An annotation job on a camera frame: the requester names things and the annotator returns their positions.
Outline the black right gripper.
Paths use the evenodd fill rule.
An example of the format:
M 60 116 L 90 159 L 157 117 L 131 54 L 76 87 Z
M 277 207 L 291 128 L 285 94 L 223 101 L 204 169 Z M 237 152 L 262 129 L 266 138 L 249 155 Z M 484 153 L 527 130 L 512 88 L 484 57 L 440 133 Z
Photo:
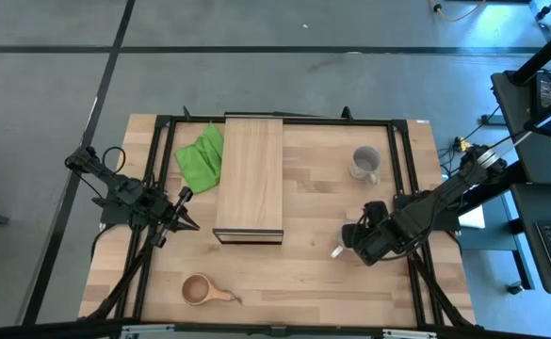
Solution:
M 366 266 L 407 256 L 416 243 L 389 216 L 384 202 L 366 203 L 359 220 L 341 228 L 342 246 L 352 249 Z

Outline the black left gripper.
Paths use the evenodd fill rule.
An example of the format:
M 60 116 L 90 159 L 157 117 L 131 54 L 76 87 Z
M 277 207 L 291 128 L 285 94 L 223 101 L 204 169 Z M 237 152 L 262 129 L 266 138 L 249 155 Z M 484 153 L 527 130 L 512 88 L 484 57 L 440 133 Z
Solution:
M 200 226 L 188 215 L 185 203 L 193 196 L 191 189 L 184 186 L 178 194 L 179 200 L 175 205 L 167 209 L 166 214 L 160 219 L 155 234 L 151 240 L 152 244 L 162 248 L 166 243 L 166 232 L 173 233 L 180 231 L 199 231 Z

